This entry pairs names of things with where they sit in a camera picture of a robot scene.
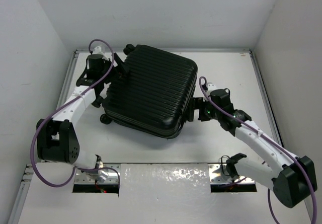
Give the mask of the black suitcase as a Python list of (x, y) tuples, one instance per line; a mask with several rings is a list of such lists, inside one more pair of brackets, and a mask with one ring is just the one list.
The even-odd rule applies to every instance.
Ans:
[(186, 121), (198, 66), (188, 58), (147, 45), (128, 44), (123, 52), (129, 74), (110, 83), (100, 122), (177, 137)]

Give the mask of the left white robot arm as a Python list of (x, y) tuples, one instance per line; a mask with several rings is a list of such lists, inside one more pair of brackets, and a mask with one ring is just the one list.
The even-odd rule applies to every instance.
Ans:
[(100, 107), (103, 102), (100, 94), (105, 85), (128, 73), (129, 68), (116, 53), (110, 59), (102, 52), (90, 54), (68, 100), (48, 120), (38, 122), (38, 158), (81, 169), (96, 168), (99, 156), (80, 148), (75, 126), (90, 105)]

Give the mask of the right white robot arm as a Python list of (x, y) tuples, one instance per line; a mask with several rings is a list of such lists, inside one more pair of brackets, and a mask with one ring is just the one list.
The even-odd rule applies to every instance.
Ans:
[(221, 168), (227, 180), (240, 176), (252, 178), (273, 191), (286, 207), (293, 208), (317, 190), (313, 161), (298, 157), (268, 137), (245, 111), (234, 108), (229, 89), (208, 90), (204, 97), (192, 98), (188, 106), (189, 120), (195, 110), (200, 121), (216, 120), (222, 129), (247, 144), (265, 162), (258, 164), (246, 154), (229, 157)]

